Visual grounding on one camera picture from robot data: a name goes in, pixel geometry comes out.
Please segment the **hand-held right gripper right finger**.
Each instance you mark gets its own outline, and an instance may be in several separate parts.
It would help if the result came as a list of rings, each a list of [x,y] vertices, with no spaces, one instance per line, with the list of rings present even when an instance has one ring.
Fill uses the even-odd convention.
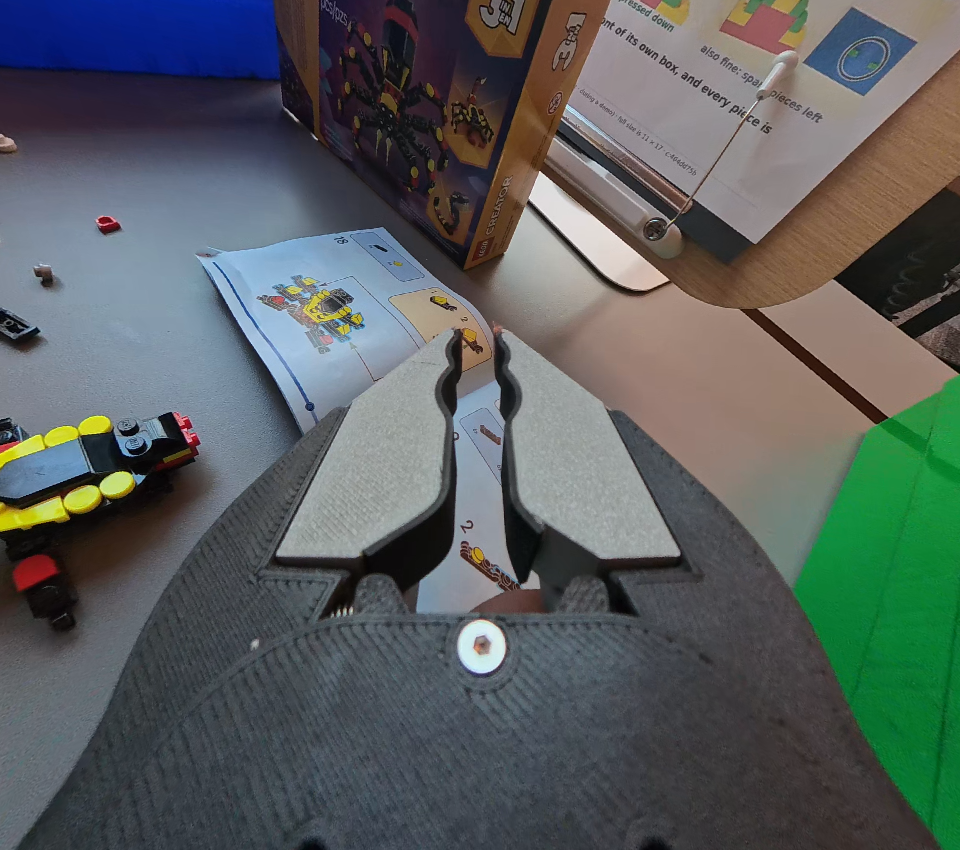
[[[682,551],[601,400],[514,333],[495,332],[503,508],[519,581],[556,609],[570,581],[676,567]]]

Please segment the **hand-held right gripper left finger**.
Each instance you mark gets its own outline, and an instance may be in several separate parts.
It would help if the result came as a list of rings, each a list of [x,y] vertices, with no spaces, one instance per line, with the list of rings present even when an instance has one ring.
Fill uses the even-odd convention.
[[[378,573],[407,591],[448,554],[462,333],[441,332],[358,396],[300,493],[282,565]]]

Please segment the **lego instruction booklet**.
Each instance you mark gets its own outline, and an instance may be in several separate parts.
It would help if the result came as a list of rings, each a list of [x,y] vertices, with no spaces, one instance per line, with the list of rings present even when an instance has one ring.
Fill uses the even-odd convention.
[[[473,609],[519,584],[501,498],[503,419],[492,332],[383,228],[198,255],[270,371],[302,433],[385,377],[439,332],[462,329],[453,416],[457,530],[450,554],[418,586],[421,613]]]

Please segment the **yellow black lego model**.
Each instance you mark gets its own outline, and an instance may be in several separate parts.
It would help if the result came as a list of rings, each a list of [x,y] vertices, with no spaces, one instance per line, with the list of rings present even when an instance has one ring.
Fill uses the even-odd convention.
[[[170,489],[168,474],[196,460],[199,447],[190,419],[178,412],[95,414],[36,436],[2,418],[2,545],[34,618],[55,631],[76,624],[76,594],[53,549],[60,527]]]

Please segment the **lego set cardboard box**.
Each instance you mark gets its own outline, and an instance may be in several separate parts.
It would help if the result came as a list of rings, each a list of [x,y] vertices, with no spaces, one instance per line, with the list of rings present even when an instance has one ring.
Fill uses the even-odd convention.
[[[284,107],[462,269],[503,254],[611,0],[273,0]]]

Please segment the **silver stand base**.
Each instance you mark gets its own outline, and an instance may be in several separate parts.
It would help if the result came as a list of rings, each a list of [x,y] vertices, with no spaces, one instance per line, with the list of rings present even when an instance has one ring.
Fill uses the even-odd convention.
[[[607,283],[630,293],[670,283],[545,173],[538,175],[528,204]]]

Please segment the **green plastic bin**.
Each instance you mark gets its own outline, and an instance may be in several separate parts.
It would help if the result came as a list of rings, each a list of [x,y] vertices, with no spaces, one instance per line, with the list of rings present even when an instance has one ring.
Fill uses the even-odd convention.
[[[959,847],[959,379],[864,436],[795,586],[874,753]]]

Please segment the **wooden board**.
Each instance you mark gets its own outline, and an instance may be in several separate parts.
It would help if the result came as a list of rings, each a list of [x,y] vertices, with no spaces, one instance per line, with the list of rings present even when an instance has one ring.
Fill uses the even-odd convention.
[[[724,264],[685,237],[658,257],[551,159],[547,176],[680,290],[710,305],[784,304],[822,287],[959,173],[959,56],[954,57],[837,166],[758,244]]]

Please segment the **printed instruction poster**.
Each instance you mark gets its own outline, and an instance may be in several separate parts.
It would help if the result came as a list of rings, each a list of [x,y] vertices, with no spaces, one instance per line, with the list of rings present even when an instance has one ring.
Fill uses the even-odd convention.
[[[958,51],[959,0],[611,0],[568,110],[751,243]]]

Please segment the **white rail with screw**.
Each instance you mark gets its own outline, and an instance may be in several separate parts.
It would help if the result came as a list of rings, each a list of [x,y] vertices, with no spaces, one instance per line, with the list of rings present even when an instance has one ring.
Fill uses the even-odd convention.
[[[684,248],[676,197],[686,196],[616,143],[582,114],[569,110],[551,143],[546,165],[663,259]]]

